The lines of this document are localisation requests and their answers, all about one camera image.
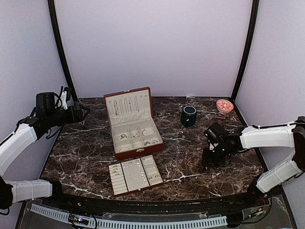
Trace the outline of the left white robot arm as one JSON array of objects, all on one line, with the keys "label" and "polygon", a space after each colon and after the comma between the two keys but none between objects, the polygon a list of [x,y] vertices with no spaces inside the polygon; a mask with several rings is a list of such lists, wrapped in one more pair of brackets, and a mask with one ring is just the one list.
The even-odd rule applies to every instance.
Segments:
[{"label": "left white robot arm", "polygon": [[17,122],[16,129],[0,144],[0,208],[9,209],[12,204],[36,198],[48,198],[57,208],[67,204],[61,184],[54,180],[9,181],[3,176],[8,167],[31,144],[43,137],[53,127],[83,121],[90,108],[75,104],[66,108],[41,110],[35,108],[30,116]]}]

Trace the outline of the red jewelry tray insert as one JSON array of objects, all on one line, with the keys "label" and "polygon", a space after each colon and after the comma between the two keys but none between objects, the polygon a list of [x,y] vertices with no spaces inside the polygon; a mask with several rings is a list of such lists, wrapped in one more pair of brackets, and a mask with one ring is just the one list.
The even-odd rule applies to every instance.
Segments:
[{"label": "red jewelry tray insert", "polygon": [[109,166],[113,194],[126,195],[163,184],[152,155]]}]

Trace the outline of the red wooden jewelry box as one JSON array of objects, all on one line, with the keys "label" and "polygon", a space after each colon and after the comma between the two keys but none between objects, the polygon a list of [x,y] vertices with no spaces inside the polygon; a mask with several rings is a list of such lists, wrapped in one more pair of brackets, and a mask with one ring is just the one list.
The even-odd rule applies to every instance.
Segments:
[{"label": "red wooden jewelry box", "polygon": [[[149,87],[106,94],[104,101],[117,160],[147,156],[164,150],[164,142],[153,120]],[[143,136],[142,130],[146,127],[153,127],[156,133]],[[118,141],[118,136],[122,133],[128,134],[129,139]],[[148,139],[157,139],[159,143],[144,146],[144,141]],[[119,152],[123,147],[129,147],[130,150]]]}]

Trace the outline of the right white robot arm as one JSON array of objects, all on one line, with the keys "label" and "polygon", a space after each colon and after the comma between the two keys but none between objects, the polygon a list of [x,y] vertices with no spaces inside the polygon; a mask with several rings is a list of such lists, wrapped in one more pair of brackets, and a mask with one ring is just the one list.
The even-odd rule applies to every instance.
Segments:
[{"label": "right white robot arm", "polygon": [[240,126],[231,131],[218,123],[204,132],[208,148],[203,149],[203,164],[210,167],[225,167],[230,156],[253,148],[284,147],[292,149],[291,154],[275,167],[259,175],[243,197],[243,203],[253,207],[277,185],[296,177],[305,171],[305,118],[279,125]]}]

